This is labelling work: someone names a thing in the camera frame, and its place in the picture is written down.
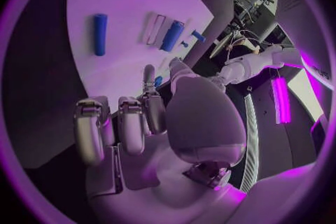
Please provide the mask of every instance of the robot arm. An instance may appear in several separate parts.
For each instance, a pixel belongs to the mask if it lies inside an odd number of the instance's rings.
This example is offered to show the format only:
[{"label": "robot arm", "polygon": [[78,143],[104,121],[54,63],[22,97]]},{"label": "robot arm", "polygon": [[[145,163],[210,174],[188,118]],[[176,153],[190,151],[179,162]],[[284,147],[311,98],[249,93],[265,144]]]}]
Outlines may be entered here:
[{"label": "robot arm", "polygon": [[258,75],[264,68],[281,68],[284,65],[303,67],[301,57],[295,48],[272,45],[260,54],[247,54],[228,60],[218,77],[222,84],[238,84]]}]

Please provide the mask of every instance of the purple light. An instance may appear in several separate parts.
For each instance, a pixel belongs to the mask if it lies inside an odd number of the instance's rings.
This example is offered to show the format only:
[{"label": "purple light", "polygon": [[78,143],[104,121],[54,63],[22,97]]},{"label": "purple light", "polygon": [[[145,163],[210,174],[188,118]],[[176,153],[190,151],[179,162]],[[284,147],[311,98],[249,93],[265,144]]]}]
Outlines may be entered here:
[{"label": "purple light", "polygon": [[274,104],[276,107],[276,123],[291,122],[290,98],[288,96],[287,84],[283,77],[271,80]]}]

